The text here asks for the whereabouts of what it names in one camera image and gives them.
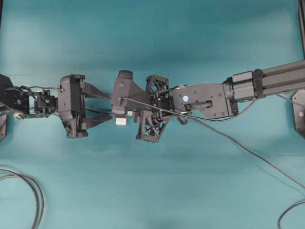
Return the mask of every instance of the mounting bracket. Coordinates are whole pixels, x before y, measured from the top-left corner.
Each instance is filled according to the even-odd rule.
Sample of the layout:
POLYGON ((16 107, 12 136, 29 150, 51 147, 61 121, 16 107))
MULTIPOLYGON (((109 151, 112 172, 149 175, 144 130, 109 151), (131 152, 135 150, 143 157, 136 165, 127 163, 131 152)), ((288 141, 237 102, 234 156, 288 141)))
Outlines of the mounting bracket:
POLYGON ((305 90, 297 91, 292 97, 292 100, 295 103, 293 104, 295 131, 305 138, 305 90))
MULTIPOLYGON (((298 16, 300 22, 300 31, 302 36, 303 53, 305 57, 305 0, 298 0, 298 16)), ((295 131, 305 138, 305 90, 297 91, 293 97, 293 111, 295 119, 295 131)))

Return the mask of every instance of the metal plate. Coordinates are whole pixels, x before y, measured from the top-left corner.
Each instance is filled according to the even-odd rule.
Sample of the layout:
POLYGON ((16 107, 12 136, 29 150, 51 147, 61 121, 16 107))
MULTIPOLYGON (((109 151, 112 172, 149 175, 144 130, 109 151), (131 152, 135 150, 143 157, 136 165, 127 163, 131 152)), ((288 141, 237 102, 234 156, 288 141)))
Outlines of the metal plate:
MULTIPOLYGON (((292 97, 293 102, 305 106, 305 90, 297 91, 292 97)), ((294 115, 295 115, 295 131, 305 138, 305 108, 293 104, 294 115)))
POLYGON ((0 115, 0 141, 6 136, 7 115, 0 115))

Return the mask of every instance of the wire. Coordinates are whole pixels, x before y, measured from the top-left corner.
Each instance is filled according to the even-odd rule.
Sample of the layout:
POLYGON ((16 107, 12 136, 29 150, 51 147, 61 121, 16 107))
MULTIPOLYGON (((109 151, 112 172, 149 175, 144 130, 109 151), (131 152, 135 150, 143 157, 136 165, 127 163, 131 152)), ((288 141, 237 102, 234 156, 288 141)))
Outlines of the wire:
MULTIPOLYGON (((36 185, 36 187, 39 191, 40 198, 41 198, 41 213, 40 213, 39 218, 38 218, 37 223, 36 223, 36 225, 39 226, 39 224, 41 222, 41 219, 42 219, 42 216, 43 216, 43 213, 44 213, 44 197, 43 197, 42 189, 39 186, 39 184, 33 178, 25 176, 25 175, 21 175, 21 176, 30 180, 31 182, 33 182, 36 185)), ((0 180, 6 179, 6 178, 14 178, 14 177, 17 177, 17 176, 15 176, 15 175, 5 175, 5 176, 1 176, 0 180)))
MULTIPOLYGON (((300 105, 300 106, 303 106, 301 104, 298 104, 298 103, 295 103, 293 101, 291 101, 290 99, 287 99, 285 98, 284 96, 281 96, 281 95, 278 95, 279 97, 291 102, 291 103, 294 103, 294 104, 297 104, 297 105, 300 105)), ((178 115, 178 116, 184 116, 184 117, 187 117, 187 118, 190 118, 192 120, 194 120, 195 122, 199 123, 200 125, 203 125, 204 127, 214 131, 215 133, 221 135, 221 136, 224 136, 228 139, 230 139, 231 141, 233 141, 234 143, 236 143, 238 146, 240 146, 242 149, 246 150, 247 152, 249 152, 251 155, 263 160, 264 162, 266 162, 269 166, 271 166, 272 168, 274 168, 275 170, 277 170, 279 173, 281 173, 283 176, 285 176, 286 178, 288 178, 289 180, 291 180, 292 182, 294 182, 295 184, 297 184, 298 186, 300 186, 301 188, 303 188, 305 190, 305 185, 299 183, 298 181, 296 181, 295 179, 293 179, 291 176, 289 176, 287 173, 285 173, 283 170, 281 170, 280 168, 278 168, 277 166, 275 166, 274 164, 272 164, 271 162, 269 162, 267 159, 265 159, 264 157, 254 153, 253 151, 251 151, 250 149, 248 149, 247 147, 245 147, 242 143, 240 143, 239 141, 237 141, 235 138, 219 131, 219 130, 216 130, 214 129, 213 127, 207 125, 206 123, 204 122, 201 122, 200 120, 205 120, 205 121, 209 121, 209 122, 221 122, 221 121, 228 121, 228 120, 231 120, 233 118, 236 118, 240 115, 242 115, 243 113, 245 113, 255 102, 256 100, 254 100, 253 102, 251 102, 241 113, 239 113, 238 115, 232 117, 232 118, 227 118, 227 119, 223 119, 223 120, 213 120, 213 119, 205 119, 205 118, 201 118, 201 117, 196 117, 196 116, 191 116, 191 115, 185 115, 185 114, 180 114, 180 113, 177 113, 177 112, 173 112, 173 111, 169 111, 169 110, 166 110, 166 109, 163 109, 163 108, 159 108, 159 107, 155 107, 155 106, 152 106, 152 105, 149 105, 149 104, 146 104, 146 103, 143 103, 143 102, 140 102, 140 101, 137 101, 137 100, 134 100, 134 99, 130 99, 130 98, 126 98, 124 97, 123 99, 126 99, 126 100, 129 100, 129 101, 132 101, 132 102, 135 102, 135 103, 139 103, 139 104, 142 104, 142 105, 146 105, 148 107, 151 107, 151 108, 154 108, 154 109, 158 109, 158 110, 161 110, 161 111, 165 111, 165 112, 169 112, 171 114, 174 114, 174 115, 178 115)), ((304 202, 300 202, 300 203, 297 203, 295 205, 292 205, 290 208, 288 208, 281 216, 280 218, 278 219, 278 222, 277 222, 277 225, 278 225, 278 229, 281 229, 281 220, 283 218, 283 216, 288 212, 290 211, 291 209, 295 208, 296 206, 299 206, 299 205, 302 205, 302 204, 305 204, 305 201, 304 202)))
POLYGON ((91 111, 94 113, 98 113, 98 114, 104 114, 104 115, 114 115, 112 112, 107 112, 107 111, 97 111, 97 110, 92 110, 92 109, 88 109, 86 108, 87 111, 91 111))
POLYGON ((289 212, 291 209, 295 208, 296 206, 303 205, 303 204, 305 204, 305 201, 293 204, 291 207, 287 208, 286 211, 283 212, 283 214, 280 216, 280 218, 277 221, 278 229, 281 229, 281 220, 284 217, 284 215, 286 215, 287 212, 289 212))
POLYGON ((42 216, 43 216, 43 212, 44 212, 44 197, 43 197, 43 192, 41 190, 41 187, 39 186, 39 184, 31 177, 27 177, 27 176, 24 176, 24 175, 20 175, 20 174, 17 174, 13 171, 10 171, 10 170, 7 170, 7 169, 0 169, 0 172, 5 172, 5 173, 9 173, 10 175, 5 175, 5 176, 1 176, 0 177, 0 180, 2 179, 6 179, 6 178, 13 178, 13 177, 19 177, 20 179, 22 179, 23 181, 25 181, 31 188, 31 190, 33 191, 34 193, 34 197, 35 197, 35 202, 36 202, 36 211, 35 211, 35 217, 34 217, 34 221, 33 221, 33 224, 32 224, 32 229, 37 229, 40 222, 41 222, 41 219, 42 219, 42 216), (41 196, 41 210, 40 210, 40 213, 39 213, 39 209, 40 209, 40 206, 39 206, 39 199, 38 199, 38 194, 37 194, 37 191, 35 190, 35 188, 32 186, 32 184, 29 182, 29 181, 33 182, 36 187, 38 188, 39 190, 39 193, 40 193, 40 196, 41 196))
POLYGON ((61 88, 58 88, 58 87, 41 87, 41 86, 31 86, 31 87, 29 87, 30 89, 31 88, 40 88, 40 89, 43 89, 43 90, 57 90, 57 91, 60 91, 60 92, 62 92, 63 91, 63 89, 61 89, 61 88))
MULTIPOLYGON (((298 186, 300 186, 301 188, 305 189, 305 185, 299 183, 298 181, 296 181, 295 179, 293 179, 291 176, 289 176, 287 173, 285 173, 283 170, 281 170, 279 167, 275 166, 274 164, 272 164, 271 162, 269 162, 267 159, 265 159, 264 157, 254 153, 253 151, 251 151, 250 149, 248 149, 247 147, 245 147, 242 143, 240 143, 239 141, 237 141, 235 138, 219 131, 219 130, 216 130, 214 129, 213 127, 207 125, 206 123, 203 123, 195 118, 191 118, 192 120, 194 120, 195 122, 198 122, 199 124, 205 126, 206 128, 214 131, 215 133, 221 135, 221 136, 224 136, 228 139, 230 139, 231 141, 233 141, 234 143, 236 143, 237 145, 239 145, 241 148, 243 148, 244 150, 246 150, 247 152, 249 152, 250 154, 252 154, 253 156, 263 160, 264 162, 266 162, 269 166, 271 166, 272 168, 276 169, 278 172, 280 172, 282 175, 284 175, 285 177, 287 177, 289 180, 291 180, 292 182, 294 182, 295 184, 297 184, 298 186)), ((277 225, 278 225, 278 229, 281 229, 281 220, 283 218, 283 216, 288 212, 290 211, 291 209, 295 208, 296 206, 299 206, 299 205, 302 205, 302 204, 305 204, 305 201, 304 202, 300 202, 300 203, 297 203, 297 204, 294 204, 292 205, 291 207, 289 207, 278 219, 277 221, 277 225)))
POLYGON ((169 110, 166 110, 166 109, 163 109, 163 108, 159 108, 159 107, 155 107, 153 105, 150 105, 150 104, 138 101, 138 100, 134 100, 134 99, 131 99, 131 98, 123 97, 122 99, 129 100, 129 101, 132 101, 132 102, 135 102, 135 103, 138 103, 138 104, 142 104, 142 105, 145 105, 145 106, 148 106, 148 107, 151 107, 153 109, 160 110, 160 111, 165 111, 165 112, 168 112, 168 113, 171 113, 171 114, 174 114, 174 115, 183 116, 183 117, 186 117, 186 118, 191 118, 191 119, 196 119, 196 120, 204 120, 204 121, 207 121, 207 122, 214 122, 214 123, 229 121, 229 120, 232 120, 232 119, 235 119, 235 118, 241 116, 247 110, 249 110, 250 107, 252 107, 254 105, 254 103, 257 101, 257 100, 252 101, 242 112, 240 112, 236 116, 233 116, 233 117, 230 117, 230 118, 226 118, 226 119, 221 119, 221 120, 215 120, 215 119, 207 119, 207 118, 202 118, 202 117, 197 117, 197 116, 192 116, 192 115, 187 115, 187 114, 181 114, 181 113, 178 113, 178 112, 175 112, 175 111, 169 111, 169 110))
POLYGON ((290 102, 290 103, 292 103, 292 104, 299 105, 299 106, 305 108, 304 105, 299 104, 299 103, 296 103, 296 102, 294 102, 293 100, 286 98, 285 96, 282 96, 282 95, 280 95, 280 94, 277 94, 277 96, 280 97, 280 98, 282 98, 282 99, 285 99, 286 101, 288 101, 288 102, 290 102))

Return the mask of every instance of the teal table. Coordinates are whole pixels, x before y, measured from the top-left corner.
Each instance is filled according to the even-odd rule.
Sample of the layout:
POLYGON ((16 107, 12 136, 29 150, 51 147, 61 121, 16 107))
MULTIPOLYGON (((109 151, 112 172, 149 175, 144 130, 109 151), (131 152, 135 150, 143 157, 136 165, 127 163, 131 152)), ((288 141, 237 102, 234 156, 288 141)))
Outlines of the teal table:
MULTIPOLYGON (((112 92, 120 69, 179 84, 221 83, 303 59, 296 0, 5 0, 0 72, 15 85, 56 86, 70 73, 112 92)), ((89 101, 92 109, 108 101, 89 101)), ((305 183, 305 140, 291 105, 273 96, 215 128, 305 183)), ((171 120, 161 142, 111 120, 66 139, 56 117, 9 119, 1 167, 34 176, 45 193, 42 229, 275 229, 304 191, 264 162, 194 122, 171 120)), ((31 191, 0 183, 0 228, 29 229, 31 191)), ((305 207, 284 229, 305 227, 305 207)))

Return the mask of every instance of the robotic arm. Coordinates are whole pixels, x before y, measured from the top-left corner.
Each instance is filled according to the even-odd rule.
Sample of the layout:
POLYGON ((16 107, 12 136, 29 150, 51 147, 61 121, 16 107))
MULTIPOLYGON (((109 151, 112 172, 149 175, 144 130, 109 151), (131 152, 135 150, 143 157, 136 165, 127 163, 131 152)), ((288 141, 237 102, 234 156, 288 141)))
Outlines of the robotic arm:
MULTIPOLYGON (((305 61, 236 74, 221 84, 170 88, 169 80, 157 75, 149 76, 146 82, 144 91, 132 80, 132 72, 120 71, 112 93, 112 112, 117 125, 126 125, 127 116, 134 115, 134 122, 140 125, 136 138, 154 143, 160 140, 170 118, 178 118, 183 125, 187 123, 179 114, 199 110, 208 119, 232 117, 238 115, 238 103, 305 89, 305 61)), ((303 90, 297 94, 302 96, 299 103, 305 104, 303 90)), ((294 104, 297 118, 303 109, 294 104)), ((296 130, 303 135, 305 120, 296 120, 296 130)))
POLYGON ((6 135, 7 116, 18 119, 47 118, 58 116, 68 138, 87 137, 87 129, 110 120, 110 116, 86 117, 85 98, 110 99, 92 84, 85 82, 84 75, 68 75, 61 79, 58 88, 13 86, 9 77, 0 74, 0 140, 6 135), (58 97, 51 95, 50 89, 58 91, 58 97), (30 97, 34 107, 30 107, 30 97))

